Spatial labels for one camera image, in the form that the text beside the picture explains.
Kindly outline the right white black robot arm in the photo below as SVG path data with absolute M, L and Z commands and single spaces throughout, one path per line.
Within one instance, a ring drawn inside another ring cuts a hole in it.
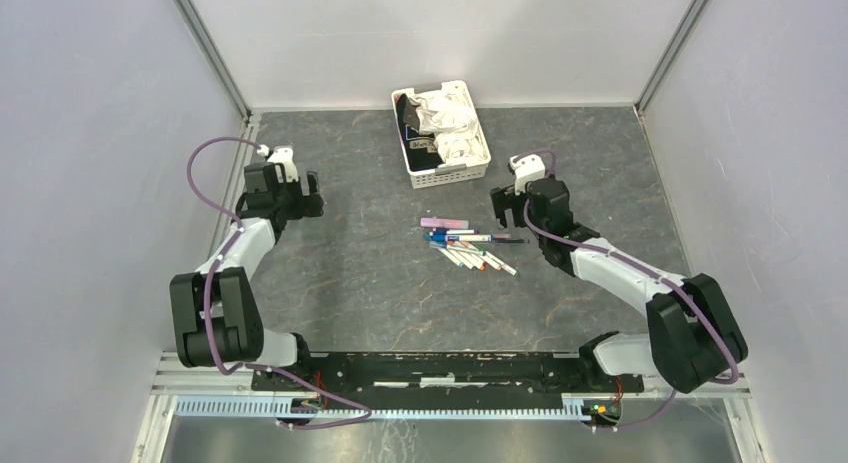
M 490 198 L 498 222 L 528 228 L 552 267 L 597 285 L 645 319 L 644 333 L 614 331 L 581 347 L 577 375 L 585 388 L 602 391 L 622 375 L 660 377 L 685 394 L 738 381 L 749 350 L 716 279 L 662 271 L 615 247 L 575 220 L 566 184 L 552 176 L 520 191 L 495 188 Z

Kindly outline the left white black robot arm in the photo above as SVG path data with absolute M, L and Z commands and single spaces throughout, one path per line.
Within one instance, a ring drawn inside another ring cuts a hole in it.
M 296 337 L 264 328 L 250 283 L 288 222 L 323 215 L 318 174 L 306 172 L 302 183 L 288 176 L 292 167 L 248 165 L 225 241 L 194 272 L 171 280 L 176 349 L 184 366 L 216 367 L 269 356 L 288 389 L 302 390 L 312 382 L 314 364 L 296 353 Z

